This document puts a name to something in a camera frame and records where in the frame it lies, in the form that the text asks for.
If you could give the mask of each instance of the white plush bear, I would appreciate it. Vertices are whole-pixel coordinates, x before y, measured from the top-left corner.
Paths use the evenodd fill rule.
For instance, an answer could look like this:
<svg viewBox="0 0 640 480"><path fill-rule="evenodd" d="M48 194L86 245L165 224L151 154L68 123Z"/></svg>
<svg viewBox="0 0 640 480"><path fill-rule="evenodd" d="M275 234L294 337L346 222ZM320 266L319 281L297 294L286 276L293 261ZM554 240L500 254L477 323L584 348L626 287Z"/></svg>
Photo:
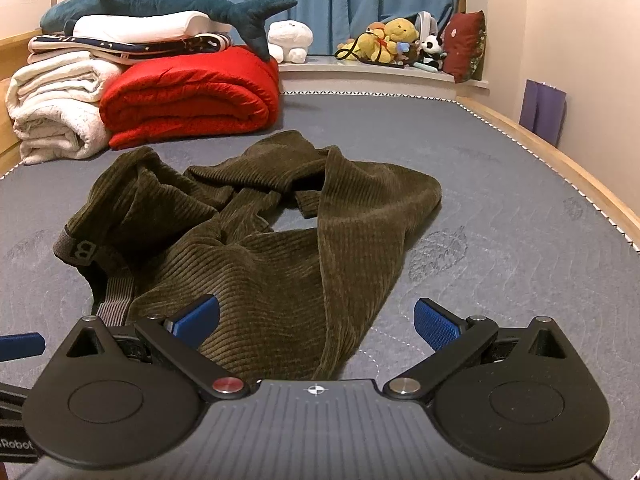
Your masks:
<svg viewBox="0 0 640 480"><path fill-rule="evenodd" d="M314 41L314 34L304 23L286 20L271 23L267 39L269 54L278 63L304 63L309 45Z"/></svg>

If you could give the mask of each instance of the olive green corduroy garment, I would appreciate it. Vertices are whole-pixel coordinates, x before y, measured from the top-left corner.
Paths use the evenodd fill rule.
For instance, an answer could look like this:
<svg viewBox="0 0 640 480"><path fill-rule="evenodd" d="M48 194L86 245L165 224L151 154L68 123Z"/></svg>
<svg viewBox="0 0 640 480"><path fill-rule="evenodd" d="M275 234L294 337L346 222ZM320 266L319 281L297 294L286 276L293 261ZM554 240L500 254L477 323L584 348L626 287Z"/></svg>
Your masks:
<svg viewBox="0 0 640 480"><path fill-rule="evenodd" d="M54 250L97 297L101 272L132 276L127 322L215 294L220 325L200 351L245 380L325 380L358 348L401 271L407 238L440 195L433 177L351 162L297 131L184 174L140 148L98 178L69 220L72 249ZM293 200L318 227L274 232L265 218Z"/></svg>

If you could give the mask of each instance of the folded red blanket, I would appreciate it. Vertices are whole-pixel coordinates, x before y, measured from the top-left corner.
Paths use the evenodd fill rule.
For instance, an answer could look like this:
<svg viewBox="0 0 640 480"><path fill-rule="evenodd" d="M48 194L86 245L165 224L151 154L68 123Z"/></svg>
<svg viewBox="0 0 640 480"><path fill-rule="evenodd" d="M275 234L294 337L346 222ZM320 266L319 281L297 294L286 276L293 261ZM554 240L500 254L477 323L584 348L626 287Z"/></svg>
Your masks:
<svg viewBox="0 0 640 480"><path fill-rule="evenodd" d="M176 137L245 134L278 117L278 64L242 46L153 59L105 92L100 116L117 150Z"/></svg>

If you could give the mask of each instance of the gray bed sheet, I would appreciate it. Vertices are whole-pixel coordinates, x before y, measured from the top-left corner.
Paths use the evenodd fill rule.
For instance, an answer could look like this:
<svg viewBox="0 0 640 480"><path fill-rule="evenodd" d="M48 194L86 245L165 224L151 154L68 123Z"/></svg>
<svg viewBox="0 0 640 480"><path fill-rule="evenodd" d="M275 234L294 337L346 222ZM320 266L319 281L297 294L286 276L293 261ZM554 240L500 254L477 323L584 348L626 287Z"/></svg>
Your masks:
<svg viewBox="0 0 640 480"><path fill-rule="evenodd" d="M611 424L596 463L614 480L640 466L640 258L584 197L500 131L458 104L398 96L290 94L279 123L352 159L401 164L442 184L440 210L409 248L404 271L345 378L379 384L432 351L412 310L429 296L461 317L502 326L554 317L606 394ZM262 136L155 144L177 170L239 155ZM119 155L20 167L0 182L0 332L40 332L41 357L0 365L0 381L31 386L90 310L78 272L51 247L94 180ZM313 225L285 210L274 228Z"/></svg>

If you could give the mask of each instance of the shark plush toy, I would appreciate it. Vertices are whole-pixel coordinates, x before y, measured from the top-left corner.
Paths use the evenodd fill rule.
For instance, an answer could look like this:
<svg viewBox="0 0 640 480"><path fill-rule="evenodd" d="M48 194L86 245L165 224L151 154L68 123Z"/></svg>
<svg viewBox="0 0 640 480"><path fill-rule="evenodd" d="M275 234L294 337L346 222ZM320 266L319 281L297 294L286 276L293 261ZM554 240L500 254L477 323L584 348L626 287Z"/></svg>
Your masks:
<svg viewBox="0 0 640 480"><path fill-rule="evenodd" d="M235 27L249 48L268 61L270 56L264 31L265 20L297 3L296 0L249 0L240 4L228 0L64 0L44 14L40 28L47 34L64 31L71 36L76 20L92 14L148 18L199 10L214 22Z"/></svg>

